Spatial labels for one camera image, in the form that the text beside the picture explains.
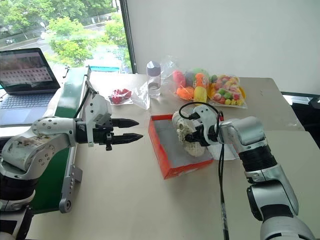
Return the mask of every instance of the clear plastic container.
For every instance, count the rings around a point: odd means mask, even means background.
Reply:
[[[148,75],[148,94],[151,98],[156,98],[160,95],[161,87],[160,64],[155,61],[148,62],[148,64],[146,65],[146,74]]]

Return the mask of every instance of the bottle cap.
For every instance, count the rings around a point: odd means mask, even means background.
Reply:
[[[161,74],[160,64],[156,61],[150,61],[146,65],[146,74],[150,77],[156,77]]]

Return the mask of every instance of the laptop screen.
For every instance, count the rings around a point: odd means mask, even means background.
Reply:
[[[0,84],[16,94],[54,92],[60,87],[40,48],[0,51]]]

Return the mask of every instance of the laptop keyboard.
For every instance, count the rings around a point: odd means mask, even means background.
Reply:
[[[0,105],[0,109],[34,108],[48,106],[54,93],[9,95]]]

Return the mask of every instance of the green panel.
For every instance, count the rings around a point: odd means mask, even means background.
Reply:
[[[84,67],[71,68],[69,70],[55,116],[73,118],[81,100],[83,79],[86,73],[87,69]],[[35,197],[31,202],[35,214],[59,210],[68,155],[68,148],[58,152],[40,177],[35,189]]]

